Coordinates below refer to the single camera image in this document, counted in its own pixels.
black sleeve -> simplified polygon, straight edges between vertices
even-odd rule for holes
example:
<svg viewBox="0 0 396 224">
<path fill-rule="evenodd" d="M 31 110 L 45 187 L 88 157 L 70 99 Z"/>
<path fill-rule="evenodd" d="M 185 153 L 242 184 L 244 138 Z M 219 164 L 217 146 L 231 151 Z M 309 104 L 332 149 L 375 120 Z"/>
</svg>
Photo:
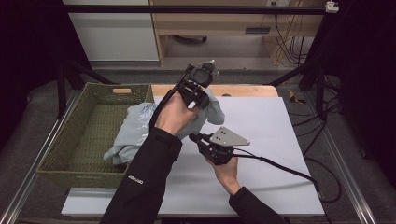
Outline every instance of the black sleeve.
<svg viewBox="0 0 396 224">
<path fill-rule="evenodd" d="M 282 216 L 245 187 L 238 190 L 234 196 L 231 195 L 229 203 L 246 224 L 287 224 Z"/>
<path fill-rule="evenodd" d="M 165 193 L 166 177 L 182 143 L 153 128 L 120 182 L 101 224 L 154 223 Z"/>
</svg>

table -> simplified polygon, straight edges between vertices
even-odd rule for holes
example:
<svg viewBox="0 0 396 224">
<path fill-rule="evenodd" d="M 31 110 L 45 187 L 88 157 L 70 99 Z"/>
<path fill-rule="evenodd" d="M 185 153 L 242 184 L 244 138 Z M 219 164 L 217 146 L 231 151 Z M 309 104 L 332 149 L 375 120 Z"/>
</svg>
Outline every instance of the table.
<svg viewBox="0 0 396 224">
<path fill-rule="evenodd" d="M 170 88 L 153 86 L 153 92 L 164 95 Z M 212 85 L 210 89 L 217 96 L 231 94 L 232 97 L 218 99 L 226 116 L 224 126 L 251 142 L 242 149 L 309 175 L 283 100 L 277 97 L 274 87 Z M 207 123 L 201 133 L 213 133 L 218 128 Z M 159 217 L 237 216 L 228 205 L 228 193 L 197 146 L 188 138 L 183 139 L 183 144 L 167 179 Z M 324 215 L 315 188 L 306 179 L 251 159 L 239 160 L 238 178 L 241 185 L 283 216 Z M 114 192 L 114 189 L 71 189 L 62 214 L 100 217 Z"/>
</svg>

white cabinet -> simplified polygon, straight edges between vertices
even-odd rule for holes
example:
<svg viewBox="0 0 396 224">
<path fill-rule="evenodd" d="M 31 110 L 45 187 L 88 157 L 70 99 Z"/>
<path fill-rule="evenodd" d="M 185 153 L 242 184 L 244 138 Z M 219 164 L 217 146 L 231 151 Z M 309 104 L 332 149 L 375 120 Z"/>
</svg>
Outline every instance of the white cabinet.
<svg viewBox="0 0 396 224">
<path fill-rule="evenodd" d="M 64 0 L 65 5 L 148 5 L 147 0 Z M 150 14 L 70 13 L 90 61 L 159 61 Z"/>
</svg>

wicker basket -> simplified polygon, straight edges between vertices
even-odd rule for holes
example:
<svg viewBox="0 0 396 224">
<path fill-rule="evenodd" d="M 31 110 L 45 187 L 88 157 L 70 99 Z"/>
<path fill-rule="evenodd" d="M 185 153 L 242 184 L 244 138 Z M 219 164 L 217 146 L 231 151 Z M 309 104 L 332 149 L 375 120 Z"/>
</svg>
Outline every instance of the wicker basket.
<svg viewBox="0 0 396 224">
<path fill-rule="evenodd" d="M 87 83 L 37 172 L 62 187 L 116 188 L 126 165 L 103 156 L 113 147 L 127 108 L 143 102 L 154 102 L 150 85 Z"/>
</svg>

wrist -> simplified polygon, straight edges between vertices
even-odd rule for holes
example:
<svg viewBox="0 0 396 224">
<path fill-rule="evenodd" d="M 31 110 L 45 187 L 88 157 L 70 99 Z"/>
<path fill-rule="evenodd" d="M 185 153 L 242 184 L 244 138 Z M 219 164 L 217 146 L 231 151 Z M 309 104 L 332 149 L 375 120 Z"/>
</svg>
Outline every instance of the wrist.
<svg viewBox="0 0 396 224">
<path fill-rule="evenodd" d="M 161 129 L 167 133 L 172 134 L 173 136 L 176 136 L 176 134 L 178 133 L 178 130 L 174 127 L 174 125 L 159 125 L 157 126 L 158 129 Z"/>
<path fill-rule="evenodd" d="M 241 186 L 236 179 L 224 180 L 221 182 L 221 185 L 231 195 L 235 195 L 235 193 L 241 189 Z"/>
</svg>

